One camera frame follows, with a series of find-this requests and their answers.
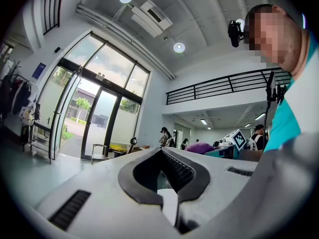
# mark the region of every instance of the ceiling pipe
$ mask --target ceiling pipe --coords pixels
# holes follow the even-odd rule
[[[104,27],[111,29],[117,35],[121,36],[127,42],[131,43],[135,48],[137,48],[138,51],[144,54],[170,80],[173,80],[175,78],[175,75],[154,54],[152,54],[143,44],[136,40],[134,36],[129,34],[111,19],[108,19],[107,17],[100,15],[93,10],[90,10],[81,4],[79,4],[77,7],[77,13],[90,18],[91,20],[103,25]]]

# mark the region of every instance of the woman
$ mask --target woman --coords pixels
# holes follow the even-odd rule
[[[185,138],[183,143],[180,145],[180,149],[185,150],[187,146],[188,146],[188,139]]]
[[[174,147],[174,140],[171,137],[171,134],[168,132],[166,127],[161,128],[161,133],[163,136],[159,139],[161,147]]]

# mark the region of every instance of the black vent grille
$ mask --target black vent grille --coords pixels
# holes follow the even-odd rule
[[[78,190],[75,194],[49,219],[51,223],[62,230],[67,230],[75,216],[90,196],[90,192]]]
[[[252,176],[253,175],[253,172],[252,171],[247,171],[247,170],[242,170],[242,169],[238,169],[238,168],[235,168],[235,167],[229,167],[227,169],[228,172],[232,172],[232,173],[237,173],[237,174],[240,174],[240,175],[244,175],[244,176]]]
[[[194,178],[194,170],[164,152],[162,170],[176,192]]]
[[[156,19],[156,21],[157,21],[158,23],[161,22],[161,19],[160,19],[160,18],[155,14],[155,12],[153,12],[151,9],[148,10],[148,13],[149,13],[150,15],[152,15],[153,18]]]

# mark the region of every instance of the pavement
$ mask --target pavement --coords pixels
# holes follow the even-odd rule
[[[72,121],[67,118],[65,118],[64,124],[68,126],[68,132],[79,135],[79,136],[83,136],[85,125]]]
[[[82,139],[82,135],[75,134],[61,146],[60,153],[80,158]]]

